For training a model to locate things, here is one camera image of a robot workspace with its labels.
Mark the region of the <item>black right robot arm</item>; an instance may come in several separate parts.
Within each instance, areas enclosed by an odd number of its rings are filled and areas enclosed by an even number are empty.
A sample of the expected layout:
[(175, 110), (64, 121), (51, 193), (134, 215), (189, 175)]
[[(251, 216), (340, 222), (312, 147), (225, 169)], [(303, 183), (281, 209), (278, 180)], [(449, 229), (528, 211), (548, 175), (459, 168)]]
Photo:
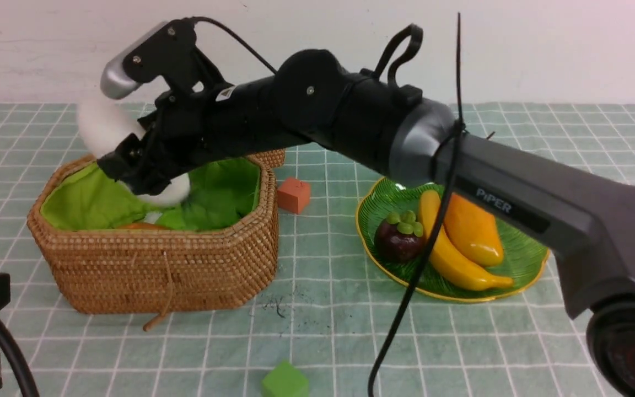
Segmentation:
[(175, 179), (207, 163), (317, 143), (403, 186), (441, 184), (441, 211), (456, 192), (552, 250), (568, 316), (593, 312), (593, 362), (635, 396), (635, 186), (473, 136), (462, 115), (400, 86), (396, 71), (423, 40), (416, 25), (391, 38), (375, 70), (351, 73), (307, 49), (233, 86), (196, 47), (201, 21), (161, 23), (106, 64), (99, 88), (111, 100), (166, 81), (151, 115), (96, 123), (79, 106), (81, 133), (112, 138), (87, 143), (109, 178), (176, 203), (187, 193), (171, 193)]

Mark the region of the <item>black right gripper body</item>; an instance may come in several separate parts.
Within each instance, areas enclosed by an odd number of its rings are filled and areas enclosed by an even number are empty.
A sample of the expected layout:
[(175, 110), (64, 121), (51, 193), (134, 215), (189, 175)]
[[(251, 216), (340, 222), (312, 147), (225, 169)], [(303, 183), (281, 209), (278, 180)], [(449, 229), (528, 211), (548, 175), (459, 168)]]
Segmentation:
[(111, 143), (96, 147), (96, 164), (137, 196), (185, 197), (189, 173), (219, 160), (307, 144), (285, 128), (271, 100), (272, 77), (182, 98), (169, 93), (149, 115), (113, 111)]

